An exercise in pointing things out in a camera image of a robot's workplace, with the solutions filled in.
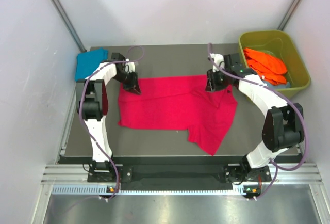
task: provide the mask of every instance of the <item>red t-shirt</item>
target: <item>red t-shirt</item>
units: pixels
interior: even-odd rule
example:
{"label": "red t-shirt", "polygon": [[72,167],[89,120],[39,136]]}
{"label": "red t-shirt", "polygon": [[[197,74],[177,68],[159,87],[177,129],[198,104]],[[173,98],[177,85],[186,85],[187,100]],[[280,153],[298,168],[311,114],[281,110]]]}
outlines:
{"label": "red t-shirt", "polygon": [[205,91],[207,77],[139,79],[142,95],[119,91],[120,126],[144,130],[188,130],[188,141],[214,155],[234,120],[232,86]]}

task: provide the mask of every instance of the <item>metal pole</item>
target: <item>metal pole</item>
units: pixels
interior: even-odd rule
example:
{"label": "metal pole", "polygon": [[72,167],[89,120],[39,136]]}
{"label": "metal pole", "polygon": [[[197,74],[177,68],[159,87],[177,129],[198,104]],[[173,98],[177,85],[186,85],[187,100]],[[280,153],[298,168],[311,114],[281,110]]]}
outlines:
{"label": "metal pole", "polygon": [[301,0],[293,0],[293,2],[291,3],[287,13],[285,14],[284,18],[282,19],[278,29],[279,30],[284,30],[286,25],[288,24],[290,18],[292,17],[292,15],[294,14],[295,10],[297,9],[299,3]]}
{"label": "metal pole", "polygon": [[61,5],[60,0],[51,0],[51,1],[53,2],[53,4],[54,4],[56,10],[57,10],[58,13],[60,14],[60,16],[61,16],[63,22],[65,23],[66,27],[68,28],[68,30],[69,30],[69,32],[70,32],[70,34],[71,34],[73,40],[74,40],[74,41],[76,42],[76,44],[77,44],[79,50],[80,50],[81,52],[85,52],[86,49],[85,49],[85,47],[84,47],[84,45],[83,45],[81,39],[79,38],[79,36],[78,36],[76,30],[74,29],[74,27],[73,27],[73,25],[72,25],[72,23],[71,23],[71,21],[70,21],[68,15],[67,15],[67,13],[65,12],[63,6]]}

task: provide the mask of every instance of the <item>orange cloth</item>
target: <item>orange cloth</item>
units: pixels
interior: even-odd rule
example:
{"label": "orange cloth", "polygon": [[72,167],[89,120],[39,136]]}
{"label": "orange cloth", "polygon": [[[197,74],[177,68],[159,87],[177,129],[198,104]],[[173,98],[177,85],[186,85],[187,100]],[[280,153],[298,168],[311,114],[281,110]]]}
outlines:
{"label": "orange cloth", "polygon": [[261,79],[269,81],[273,85],[286,84],[287,68],[283,61],[265,52],[244,49],[247,64],[260,76]]}

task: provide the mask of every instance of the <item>gray table surface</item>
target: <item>gray table surface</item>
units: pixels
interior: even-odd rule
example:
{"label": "gray table surface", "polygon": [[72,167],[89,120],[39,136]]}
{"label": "gray table surface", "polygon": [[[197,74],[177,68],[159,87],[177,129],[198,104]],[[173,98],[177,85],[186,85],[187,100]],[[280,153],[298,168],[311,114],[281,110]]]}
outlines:
{"label": "gray table surface", "polygon": [[[111,52],[126,55],[129,46],[103,47]],[[139,78],[185,76],[206,74],[212,65],[207,60],[207,45],[152,45],[144,46],[145,57],[137,66]],[[215,53],[229,54],[238,51],[237,44],[214,44]],[[139,48],[133,49],[128,58],[137,59]],[[109,112],[106,128],[109,145],[115,156],[175,156],[206,155],[196,144],[187,141],[187,131],[133,130],[117,125],[119,109],[117,105],[120,84],[112,80],[107,85]],[[234,122],[221,143],[216,155],[245,155],[261,141],[264,117],[261,111],[247,100],[238,90],[234,90],[238,102]],[[297,154],[292,148],[286,155]],[[81,127],[78,114],[73,117],[68,139],[66,156],[91,156],[92,145]]]}

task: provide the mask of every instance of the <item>metal floor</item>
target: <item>metal floor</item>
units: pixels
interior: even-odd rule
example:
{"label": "metal floor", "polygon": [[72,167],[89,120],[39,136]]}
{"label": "metal floor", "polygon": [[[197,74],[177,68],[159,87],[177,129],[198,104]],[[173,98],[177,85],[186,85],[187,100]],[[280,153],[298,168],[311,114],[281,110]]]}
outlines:
{"label": "metal floor", "polygon": [[[111,52],[126,55],[129,46],[104,47]],[[144,46],[145,57],[139,62],[140,78],[201,75],[212,67],[207,60],[207,45],[153,45]],[[214,44],[215,53],[229,54],[238,51],[237,44]],[[129,59],[141,55],[139,48],[131,51]],[[110,81],[107,86],[109,112],[106,118],[108,141],[115,156],[174,156],[206,155],[196,144],[187,141],[186,131],[132,130],[119,127],[117,98],[120,84]],[[237,90],[238,102],[233,125],[220,145],[216,155],[245,155],[261,141],[264,117],[260,110]],[[296,155],[297,149],[286,155]],[[65,156],[92,156],[92,145],[75,113]]]}
{"label": "metal floor", "polygon": [[257,202],[241,196],[117,196],[105,203],[84,196],[52,195],[44,224],[321,223],[308,185],[274,185]]}

